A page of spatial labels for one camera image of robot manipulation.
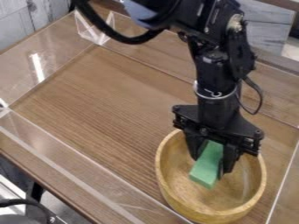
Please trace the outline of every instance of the green block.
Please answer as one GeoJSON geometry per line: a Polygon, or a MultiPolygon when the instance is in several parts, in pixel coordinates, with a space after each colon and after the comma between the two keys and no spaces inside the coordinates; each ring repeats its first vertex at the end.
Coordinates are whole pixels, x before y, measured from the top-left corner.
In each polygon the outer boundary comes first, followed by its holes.
{"type": "Polygon", "coordinates": [[[208,141],[205,149],[189,172],[189,179],[211,189],[219,179],[219,165],[223,158],[223,145],[208,141]]]}

